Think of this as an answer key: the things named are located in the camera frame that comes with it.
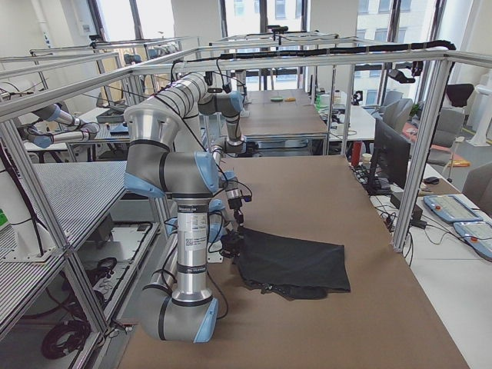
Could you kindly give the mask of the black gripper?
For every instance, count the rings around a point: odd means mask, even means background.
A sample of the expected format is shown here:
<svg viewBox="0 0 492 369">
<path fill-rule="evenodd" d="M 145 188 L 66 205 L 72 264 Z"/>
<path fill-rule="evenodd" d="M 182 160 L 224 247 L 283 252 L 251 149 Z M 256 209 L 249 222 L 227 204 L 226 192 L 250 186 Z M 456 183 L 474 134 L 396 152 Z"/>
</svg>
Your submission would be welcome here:
<svg viewBox="0 0 492 369">
<path fill-rule="evenodd" d="M 243 194 L 238 188 L 227 190 L 227 199 L 229 208 L 233 211 L 234 219 L 238 225 L 238 229 L 244 227 L 244 215 L 241 211 L 241 207 L 244 202 L 251 202 L 252 196 L 249 194 Z"/>
<path fill-rule="evenodd" d="M 224 258 L 235 258 L 240 255 L 243 246 L 243 235 L 236 231 L 229 231 L 221 237 L 221 256 Z"/>
</svg>

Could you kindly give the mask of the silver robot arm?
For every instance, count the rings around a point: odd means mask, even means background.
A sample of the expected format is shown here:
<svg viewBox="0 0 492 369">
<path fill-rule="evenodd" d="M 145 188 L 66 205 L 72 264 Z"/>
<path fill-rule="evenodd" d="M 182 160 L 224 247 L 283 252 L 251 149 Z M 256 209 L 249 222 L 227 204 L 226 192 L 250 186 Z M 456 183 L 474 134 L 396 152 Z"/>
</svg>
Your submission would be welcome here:
<svg viewBox="0 0 492 369">
<path fill-rule="evenodd" d="M 245 139 L 239 121 L 242 97 L 236 91 L 214 93 L 201 73 L 189 73 L 145 101 L 125 110 L 130 145 L 125 187 L 148 198 L 171 198 L 177 205 L 177 249 L 164 257 L 171 278 L 158 275 L 141 293 L 140 325 L 163 341 L 210 341 L 218 318 L 218 299 L 207 286 L 210 202 L 221 188 L 230 205 L 239 208 L 240 194 L 219 173 L 224 154 L 242 153 Z M 173 151 L 178 134 L 195 135 L 191 120 L 199 114 L 220 113 L 228 136 L 211 152 L 202 140 Z"/>
<path fill-rule="evenodd" d="M 243 110 L 243 96 L 238 91 L 226 92 L 224 89 L 207 86 L 205 94 L 198 102 L 198 110 L 203 115 L 219 113 L 225 119 L 227 136 L 217 138 L 211 146 L 211 153 L 217 165 L 225 155 L 242 154 L 245 152 L 245 138 L 240 128 L 240 117 Z M 233 211 L 238 230 L 244 226 L 244 215 L 241 207 L 243 202 L 251 198 L 245 197 L 238 188 L 238 178 L 232 171 L 220 173 L 220 185 L 224 189 L 229 208 Z"/>
</svg>

